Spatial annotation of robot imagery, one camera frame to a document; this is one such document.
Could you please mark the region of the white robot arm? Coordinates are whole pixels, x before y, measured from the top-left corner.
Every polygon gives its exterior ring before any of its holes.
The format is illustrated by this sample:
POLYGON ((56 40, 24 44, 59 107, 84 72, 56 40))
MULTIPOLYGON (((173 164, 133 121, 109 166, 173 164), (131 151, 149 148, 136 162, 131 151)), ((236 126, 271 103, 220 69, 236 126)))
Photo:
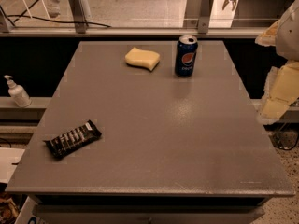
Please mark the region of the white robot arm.
POLYGON ((272 66, 264 83, 264 95, 257 120, 264 125, 280 120, 291 104, 299 98, 299 0, 295 0, 255 43, 273 46, 276 54, 286 60, 280 68, 272 66))

